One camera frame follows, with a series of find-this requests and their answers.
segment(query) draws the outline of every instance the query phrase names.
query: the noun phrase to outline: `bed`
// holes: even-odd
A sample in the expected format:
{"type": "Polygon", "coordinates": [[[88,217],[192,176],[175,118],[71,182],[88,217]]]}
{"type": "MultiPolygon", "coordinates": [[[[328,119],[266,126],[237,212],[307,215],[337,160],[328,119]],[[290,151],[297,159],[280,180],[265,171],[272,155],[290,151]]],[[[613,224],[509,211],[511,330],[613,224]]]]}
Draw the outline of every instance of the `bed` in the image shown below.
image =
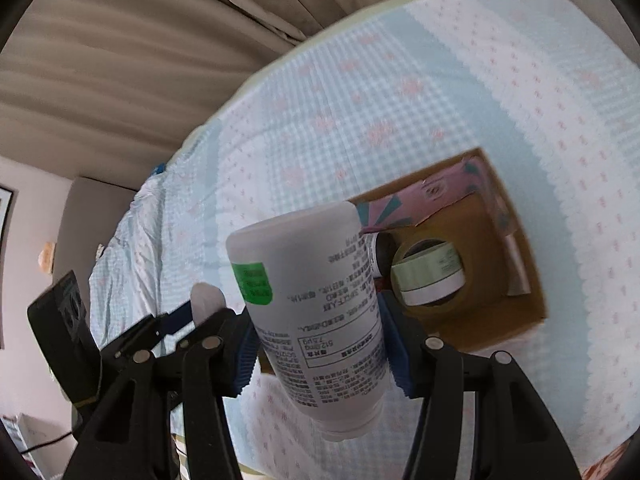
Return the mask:
{"type": "MultiPolygon", "coordinates": [[[[200,281],[239,311],[230,232],[480,147],[520,216],[548,308],[500,348],[585,469],[640,424],[639,94],[638,67],[569,0],[361,10],[253,76],[143,184],[92,273],[92,333],[104,346],[200,281]]],[[[332,444],[257,372],[225,399],[242,464],[273,478],[401,477],[419,403],[390,386],[379,427],[332,444]]],[[[181,434],[179,411],[172,423],[181,434]]]]}

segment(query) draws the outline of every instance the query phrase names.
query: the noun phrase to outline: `pink pattern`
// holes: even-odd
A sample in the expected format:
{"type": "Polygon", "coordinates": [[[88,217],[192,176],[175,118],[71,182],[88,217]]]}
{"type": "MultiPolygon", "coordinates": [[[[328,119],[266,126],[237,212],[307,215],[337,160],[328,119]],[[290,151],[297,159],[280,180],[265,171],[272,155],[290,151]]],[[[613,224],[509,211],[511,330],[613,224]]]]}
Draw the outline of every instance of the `pink pattern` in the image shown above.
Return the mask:
{"type": "Polygon", "coordinates": [[[357,69],[357,67],[359,67],[360,63],[358,62],[357,59],[348,59],[346,61],[343,61],[342,63],[340,63],[340,70],[343,70],[344,72],[353,72],[354,70],[357,69]]]}
{"type": "Polygon", "coordinates": [[[371,146],[378,148],[386,143],[393,132],[393,124],[389,121],[379,121],[367,129],[367,140],[371,146]]]}
{"type": "Polygon", "coordinates": [[[444,139],[444,136],[445,133],[442,128],[436,128],[435,130],[431,131],[431,139],[433,140],[433,142],[440,142],[444,139]]]}
{"type": "Polygon", "coordinates": [[[302,65],[299,69],[298,69],[298,75],[301,76],[308,76],[311,74],[311,68],[312,68],[312,64],[311,63],[305,63],[304,65],[302,65]]]}
{"type": "Polygon", "coordinates": [[[305,171],[300,166],[287,168],[282,170],[282,179],[288,187],[299,189],[304,184],[305,171]]]}
{"type": "Polygon", "coordinates": [[[602,88],[602,81],[596,73],[593,73],[590,70],[578,70],[577,75],[578,79],[583,83],[587,83],[598,90],[602,88]]]}
{"type": "Polygon", "coordinates": [[[318,115],[314,120],[317,131],[327,133],[335,128],[335,121],[331,116],[318,115]]]}
{"type": "Polygon", "coordinates": [[[361,45],[370,45],[380,40],[379,34],[363,34],[358,38],[361,45]]]}
{"type": "Polygon", "coordinates": [[[283,112],[287,109],[287,100],[284,97],[279,97],[273,102],[273,107],[278,112],[283,112]]]}
{"type": "Polygon", "coordinates": [[[400,94],[407,97],[413,97],[422,92],[424,85],[416,77],[404,77],[400,82],[400,94]]]}

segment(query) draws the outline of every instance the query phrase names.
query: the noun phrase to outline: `cardboard box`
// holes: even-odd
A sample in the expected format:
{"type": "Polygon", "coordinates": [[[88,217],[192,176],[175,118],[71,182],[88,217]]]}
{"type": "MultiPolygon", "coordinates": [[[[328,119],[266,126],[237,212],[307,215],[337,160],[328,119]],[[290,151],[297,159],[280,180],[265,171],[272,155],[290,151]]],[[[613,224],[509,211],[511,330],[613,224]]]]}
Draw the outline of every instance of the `cardboard box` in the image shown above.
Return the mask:
{"type": "Polygon", "coordinates": [[[507,296],[508,271],[504,245],[477,194],[443,208],[418,226],[389,231],[398,243],[412,237],[431,238],[452,242],[458,250],[466,277],[463,288],[449,301],[438,306],[405,307],[407,314],[420,320],[428,333],[439,334],[444,341],[461,351],[497,344],[521,334],[546,317],[540,279],[529,243],[513,204],[484,153],[480,149],[462,153],[351,199],[353,203],[377,200],[470,156],[479,156],[484,160],[494,186],[516,220],[518,229],[515,239],[529,279],[530,294],[507,296]]]}

